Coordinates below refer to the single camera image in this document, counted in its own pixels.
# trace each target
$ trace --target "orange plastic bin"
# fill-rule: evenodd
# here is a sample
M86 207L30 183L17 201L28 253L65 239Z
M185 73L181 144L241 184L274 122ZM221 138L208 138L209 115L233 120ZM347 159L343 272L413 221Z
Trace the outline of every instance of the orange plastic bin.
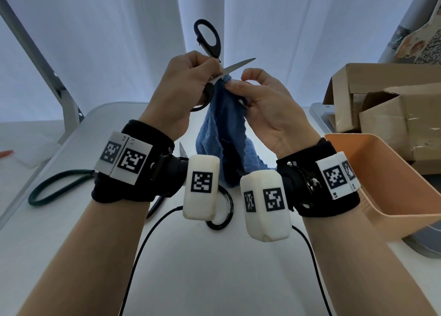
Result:
M441 219L441 194L380 138L371 134L325 137L348 158L362 185L360 206L387 241Z

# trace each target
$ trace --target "blue towel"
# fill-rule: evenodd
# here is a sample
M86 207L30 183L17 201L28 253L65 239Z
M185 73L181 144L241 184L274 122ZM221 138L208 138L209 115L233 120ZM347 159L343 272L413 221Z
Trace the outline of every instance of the blue towel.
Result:
M219 157L219 179L229 187L239 185L250 172L269 169L257 156L253 142L245 135L245 114L238 96L224 88L225 76L216 83L214 96L196 139L196 152Z

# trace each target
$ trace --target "white backdrop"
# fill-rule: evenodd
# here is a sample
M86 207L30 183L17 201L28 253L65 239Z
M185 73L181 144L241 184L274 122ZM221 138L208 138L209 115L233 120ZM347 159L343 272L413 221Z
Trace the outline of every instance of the white backdrop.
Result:
M171 57L202 51L193 32L199 18L220 33L224 65L257 57L251 66L265 68L309 106L345 63L378 61L411 1L8 0L84 113L111 101L148 101ZM0 121L61 118L55 98L38 88L35 71L20 68L25 60L5 36Z

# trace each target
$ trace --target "hand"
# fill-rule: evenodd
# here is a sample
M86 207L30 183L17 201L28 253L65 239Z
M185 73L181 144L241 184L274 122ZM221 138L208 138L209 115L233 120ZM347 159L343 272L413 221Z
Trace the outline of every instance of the hand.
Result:
M252 85L246 82L248 80L257 81L260 85ZM314 146L320 140L320 135L289 91L264 70L245 69L242 81L230 80L225 88L248 99L246 120L278 159Z
M190 110L203 103L208 80L221 73L217 59L198 51L173 57L139 120L176 141L188 129Z

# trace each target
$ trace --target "white plastic block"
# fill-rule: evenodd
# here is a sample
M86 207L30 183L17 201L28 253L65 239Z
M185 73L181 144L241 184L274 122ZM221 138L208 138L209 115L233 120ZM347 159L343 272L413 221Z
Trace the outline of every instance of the white plastic block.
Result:
M135 185L152 147L151 144L130 137L110 177Z
M119 155L123 151L128 139L129 135L116 131L112 132L112 135L110 135L106 147L104 148L100 159L96 162L94 169L109 176L112 173Z
M248 234L262 242L285 239L291 233L282 176L275 170L254 171L240 179Z
M349 180L343 172L343 166L339 162L337 154L318 160L317 166L322 172L326 186L331 193L332 199L338 199L353 192Z
M182 213L186 219L211 221L216 215L220 161L216 156L193 155L188 160Z
M352 191L355 192L361 187L360 181L358 180L354 170L352 169L351 165L348 162L348 159L346 158L346 155L343 151L338 152L336 155L337 160L339 161L340 165L343 168L343 173L346 176L346 179L349 182L349 185L352 188Z

